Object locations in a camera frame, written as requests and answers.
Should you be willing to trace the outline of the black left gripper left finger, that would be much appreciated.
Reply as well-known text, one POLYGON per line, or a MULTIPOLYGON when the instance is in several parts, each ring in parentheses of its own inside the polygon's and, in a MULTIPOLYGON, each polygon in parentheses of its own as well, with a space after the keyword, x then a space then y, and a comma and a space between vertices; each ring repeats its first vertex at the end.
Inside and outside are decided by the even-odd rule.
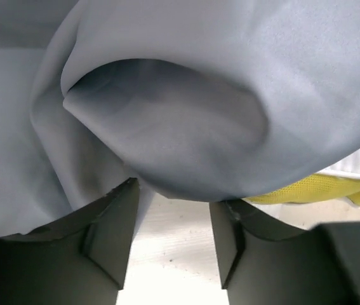
POLYGON ((138 202, 138 181, 128 179, 61 219, 0 237, 0 304, 115 304, 138 202))

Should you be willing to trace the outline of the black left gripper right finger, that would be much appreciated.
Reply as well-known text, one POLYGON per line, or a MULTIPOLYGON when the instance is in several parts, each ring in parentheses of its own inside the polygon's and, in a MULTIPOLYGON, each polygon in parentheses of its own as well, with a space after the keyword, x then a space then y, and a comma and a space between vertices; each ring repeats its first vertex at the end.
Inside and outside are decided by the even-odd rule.
POLYGON ((231 304, 360 304, 360 222, 303 230, 242 200, 213 202, 210 215, 231 304))

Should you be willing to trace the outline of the white pillow yellow edge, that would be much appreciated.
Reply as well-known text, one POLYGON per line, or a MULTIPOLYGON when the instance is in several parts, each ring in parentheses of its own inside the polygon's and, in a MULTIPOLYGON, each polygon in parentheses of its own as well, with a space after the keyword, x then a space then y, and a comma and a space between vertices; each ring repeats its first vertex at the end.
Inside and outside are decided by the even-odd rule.
POLYGON ((360 208, 360 150, 339 162, 273 192, 246 198, 259 205, 348 199, 360 208))

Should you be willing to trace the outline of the grey pillowcase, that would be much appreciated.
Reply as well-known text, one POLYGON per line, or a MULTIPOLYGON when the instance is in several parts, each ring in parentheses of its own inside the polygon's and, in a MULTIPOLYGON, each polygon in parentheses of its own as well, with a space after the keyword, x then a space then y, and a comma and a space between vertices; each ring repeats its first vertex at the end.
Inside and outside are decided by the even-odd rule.
POLYGON ((314 173, 360 179, 360 1, 0 1, 0 236, 314 173))

